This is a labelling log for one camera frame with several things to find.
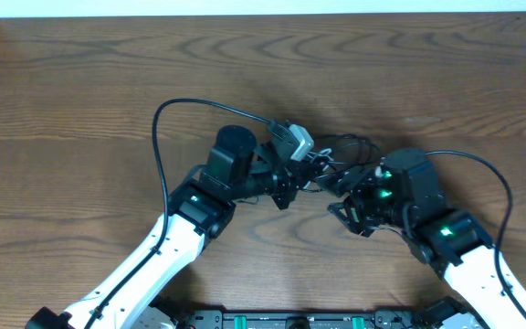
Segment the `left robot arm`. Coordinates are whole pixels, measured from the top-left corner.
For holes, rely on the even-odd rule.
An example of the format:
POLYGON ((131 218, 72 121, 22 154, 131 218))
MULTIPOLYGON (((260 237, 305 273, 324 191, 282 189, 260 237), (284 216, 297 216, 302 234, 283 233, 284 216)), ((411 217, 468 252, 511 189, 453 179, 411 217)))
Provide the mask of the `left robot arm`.
POLYGON ((269 126, 258 144, 247 128, 221 128, 198 178, 187 177, 166 201, 164 213, 137 249, 99 286, 64 312, 41 308, 29 328, 131 328, 165 285, 197 259, 232 219, 236 202, 271 196, 285 209, 327 169, 296 124, 269 126))

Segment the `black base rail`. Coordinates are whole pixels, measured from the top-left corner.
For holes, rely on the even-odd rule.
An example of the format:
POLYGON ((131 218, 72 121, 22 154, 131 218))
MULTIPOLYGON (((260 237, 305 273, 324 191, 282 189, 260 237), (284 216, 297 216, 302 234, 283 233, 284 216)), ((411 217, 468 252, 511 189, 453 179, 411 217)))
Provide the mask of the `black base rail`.
POLYGON ((488 326, 451 297, 418 312, 395 308, 351 313, 184 310, 160 297, 155 298, 150 307, 165 314, 178 329, 483 329, 488 326))

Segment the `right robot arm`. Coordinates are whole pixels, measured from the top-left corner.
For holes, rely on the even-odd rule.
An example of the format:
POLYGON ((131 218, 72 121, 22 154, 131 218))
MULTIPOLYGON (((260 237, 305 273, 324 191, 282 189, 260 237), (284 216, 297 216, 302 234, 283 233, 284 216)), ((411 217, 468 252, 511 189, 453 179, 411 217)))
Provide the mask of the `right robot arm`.
POLYGON ((449 205, 430 153, 405 148, 372 166, 322 175, 340 198, 329 210, 353 234, 398 228, 413 256, 432 268, 486 328, 526 328, 526 290, 493 239, 466 209, 449 205))

